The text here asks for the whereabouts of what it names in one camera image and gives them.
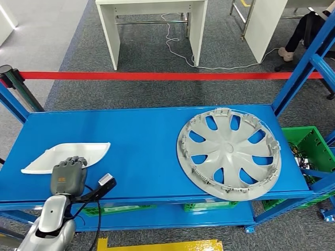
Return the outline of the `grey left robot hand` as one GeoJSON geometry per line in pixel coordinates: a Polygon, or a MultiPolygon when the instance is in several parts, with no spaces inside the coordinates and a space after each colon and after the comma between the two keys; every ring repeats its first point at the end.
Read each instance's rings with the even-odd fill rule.
{"type": "Polygon", "coordinates": [[[55,165],[51,175],[51,193],[81,196],[87,177],[86,166],[87,160],[79,156],[68,157],[55,165]]]}

